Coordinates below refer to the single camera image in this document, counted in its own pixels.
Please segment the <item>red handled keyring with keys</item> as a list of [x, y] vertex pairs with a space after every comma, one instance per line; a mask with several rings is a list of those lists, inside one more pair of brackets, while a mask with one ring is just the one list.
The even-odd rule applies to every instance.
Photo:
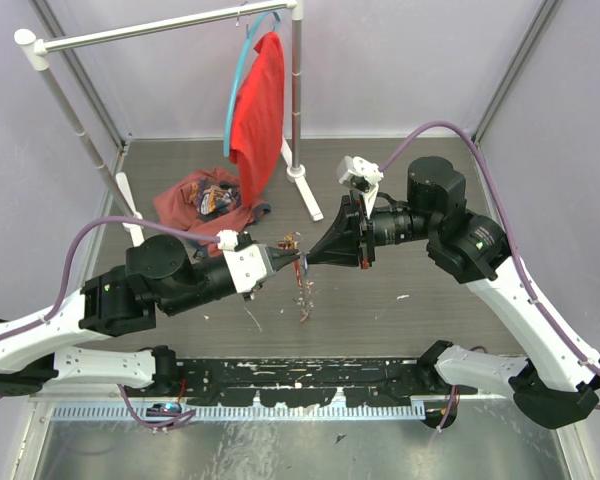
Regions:
[[299, 232], [292, 232], [283, 237], [282, 240], [278, 242], [278, 246], [284, 249], [297, 249], [300, 252], [300, 259], [293, 263], [294, 273], [296, 277], [296, 283], [299, 289], [299, 294], [296, 300], [300, 308], [300, 323], [307, 322], [311, 317], [311, 312], [313, 310], [313, 300], [311, 298], [311, 287], [312, 282], [308, 278], [308, 272], [304, 270], [303, 267], [303, 256], [307, 255], [300, 250], [300, 241], [302, 240], [302, 235]]

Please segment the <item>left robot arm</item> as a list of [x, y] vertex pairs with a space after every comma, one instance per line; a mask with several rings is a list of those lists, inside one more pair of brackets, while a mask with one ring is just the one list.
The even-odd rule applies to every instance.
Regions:
[[193, 263], [175, 237], [153, 236], [128, 249], [124, 264], [86, 281], [59, 307], [0, 319], [0, 396], [29, 396], [59, 384], [117, 384], [171, 395], [183, 375], [168, 347], [125, 353], [83, 345], [153, 329], [158, 312], [173, 317], [236, 294], [251, 299], [299, 258], [294, 248], [243, 239], [235, 251]]

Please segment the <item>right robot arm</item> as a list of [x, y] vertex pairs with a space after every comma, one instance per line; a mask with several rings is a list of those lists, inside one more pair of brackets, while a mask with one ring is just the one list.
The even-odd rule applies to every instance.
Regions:
[[584, 342], [541, 294], [520, 279], [507, 235], [466, 206], [466, 179], [444, 158], [412, 161], [404, 201], [384, 207], [378, 167], [345, 157], [338, 180], [349, 187], [336, 219], [307, 255], [310, 265], [367, 269], [377, 248], [423, 241], [434, 264], [466, 286], [501, 320], [525, 354], [503, 357], [436, 341], [403, 381], [419, 394], [453, 395], [469, 387], [511, 399], [530, 420], [558, 429], [599, 405], [600, 352]]

